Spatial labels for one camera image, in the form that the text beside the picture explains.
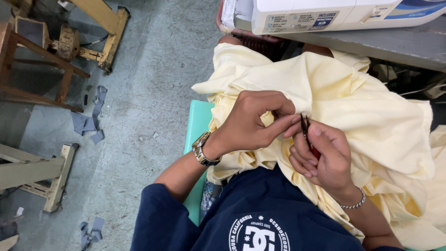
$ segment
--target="navy blue t-shirt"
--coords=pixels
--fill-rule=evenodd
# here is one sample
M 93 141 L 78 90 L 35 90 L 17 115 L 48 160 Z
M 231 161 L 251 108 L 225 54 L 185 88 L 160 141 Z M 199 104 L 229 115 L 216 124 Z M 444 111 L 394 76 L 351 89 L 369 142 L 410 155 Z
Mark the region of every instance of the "navy blue t-shirt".
M 162 184 L 144 188 L 131 251 L 364 250 L 276 166 L 235 175 L 200 226 Z M 379 247 L 376 251 L 403 251 Z

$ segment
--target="person's left hand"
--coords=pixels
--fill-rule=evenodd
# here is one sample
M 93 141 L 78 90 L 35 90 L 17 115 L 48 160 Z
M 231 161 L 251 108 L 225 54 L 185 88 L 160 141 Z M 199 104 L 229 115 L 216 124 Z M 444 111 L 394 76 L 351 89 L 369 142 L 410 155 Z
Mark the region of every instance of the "person's left hand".
M 275 121 L 265 127 L 260 117 L 273 112 Z M 278 91 L 242 91 L 223 125 L 214 131 L 203 146 L 209 159 L 230 152 L 253 151 L 268 147 L 290 126 L 300 121 L 296 108 Z

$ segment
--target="fingernail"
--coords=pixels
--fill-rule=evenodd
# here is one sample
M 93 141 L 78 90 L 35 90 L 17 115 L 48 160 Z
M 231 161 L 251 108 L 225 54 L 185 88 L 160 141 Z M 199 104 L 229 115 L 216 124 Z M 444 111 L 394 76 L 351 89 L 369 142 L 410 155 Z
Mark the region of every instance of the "fingernail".
M 296 124 L 297 122 L 299 122 L 300 119 L 301 119 L 301 116 L 297 116 L 291 121 L 291 123 Z
M 311 127 L 313 128 L 313 133 L 314 133 L 316 136 L 321 135 L 321 130 L 319 129 L 319 127 L 318 127 L 317 125 L 312 124 Z

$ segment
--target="silver chain bracelet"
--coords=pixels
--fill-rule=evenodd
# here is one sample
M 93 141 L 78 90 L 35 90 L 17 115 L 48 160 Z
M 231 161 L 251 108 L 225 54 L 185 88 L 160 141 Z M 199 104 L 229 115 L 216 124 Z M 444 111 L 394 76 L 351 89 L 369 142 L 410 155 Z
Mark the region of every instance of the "silver chain bracelet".
M 354 205 L 354 206 L 343 206 L 343 205 L 340 205 L 342 209 L 356 209 L 356 208 L 362 206 L 362 204 L 364 204 L 364 202 L 365 202 L 365 193 L 359 187 L 356 187 L 356 188 L 359 189 L 361 191 L 361 193 L 363 194 L 363 197 L 362 197 L 361 201 L 358 204 Z

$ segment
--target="hand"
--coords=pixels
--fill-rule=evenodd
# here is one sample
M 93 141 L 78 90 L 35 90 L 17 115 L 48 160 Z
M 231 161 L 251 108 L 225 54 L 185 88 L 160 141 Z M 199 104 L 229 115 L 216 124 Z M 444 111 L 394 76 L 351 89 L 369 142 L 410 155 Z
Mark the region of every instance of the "hand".
M 260 117 L 272 111 L 275 121 L 265 127 Z M 242 91 L 223 125 L 214 131 L 203 146 L 208 159 L 230 152 L 253 151 L 268 147 L 291 125 L 300 121 L 293 103 L 277 91 Z
M 301 125 L 297 123 L 284 133 L 284 138 L 295 133 L 294 145 L 289 149 L 291 165 L 311 183 L 320 186 L 334 198 L 343 197 L 351 191 L 357 192 L 350 174 L 350 146 L 343 131 L 314 120 L 310 123 L 308 137 L 321 153 L 321 158 L 317 160 L 311 153 Z

